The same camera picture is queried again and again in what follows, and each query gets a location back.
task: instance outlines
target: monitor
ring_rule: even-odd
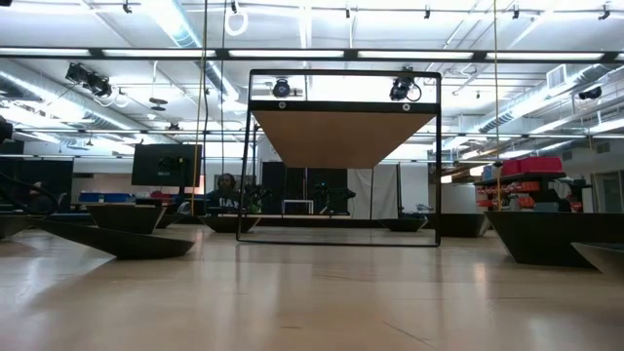
[[[150,186],[199,186],[201,158],[201,145],[137,145],[132,183]]]

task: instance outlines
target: person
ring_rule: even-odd
[[[238,209],[239,193],[235,190],[234,175],[223,174],[218,178],[217,189],[206,194],[210,207]]]
[[[40,188],[44,186],[45,183],[43,181],[37,181],[33,185]],[[50,197],[38,191],[35,191],[34,189],[31,189],[28,194],[30,195],[30,203],[28,204],[28,207],[31,210],[37,213],[47,213],[51,211],[52,208],[54,207],[54,204],[52,202],[52,199],[50,199]]]

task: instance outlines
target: blue object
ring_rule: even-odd
[[[101,193],[96,193],[96,192],[82,192],[80,193],[80,196],[78,196],[78,202],[81,203],[85,203],[85,202],[98,202],[99,201],[99,196],[102,195]]]
[[[493,166],[489,165],[489,166],[485,166],[484,167],[484,172],[481,175],[482,180],[491,180],[494,179],[494,171],[493,171]]]
[[[135,196],[129,193],[104,193],[104,203],[134,202]]]

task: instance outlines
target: black platform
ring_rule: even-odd
[[[183,218],[184,214],[163,214],[158,224],[156,224],[156,228],[165,229],[171,224],[181,221]]]
[[[216,233],[236,233],[238,230],[238,217],[236,216],[200,216],[199,218]],[[259,221],[259,217],[243,217],[241,233],[247,233],[254,228]]]
[[[384,227],[396,232],[417,232],[427,223],[427,217],[422,218],[385,218],[379,222]]]
[[[624,214],[487,212],[519,263],[592,267],[571,243],[624,242]]]
[[[1,215],[0,216],[0,240],[12,237],[22,230],[28,229],[32,223],[27,215]]]
[[[601,272],[624,282],[624,244],[572,243],[572,246]]]
[[[33,225],[78,244],[104,251],[119,259],[157,259],[186,254],[195,243],[50,220],[30,220]]]
[[[88,206],[97,226],[133,234],[151,234],[166,208],[127,205]]]
[[[442,214],[442,222],[438,221],[437,214],[427,214],[427,218],[428,225],[440,230],[443,237],[479,238],[484,236],[490,227],[484,214]]]

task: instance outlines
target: light wood floor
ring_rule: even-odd
[[[168,233],[197,244],[179,259],[115,261],[38,231],[0,243],[0,350],[624,347],[624,286],[516,264],[493,235],[396,249]]]

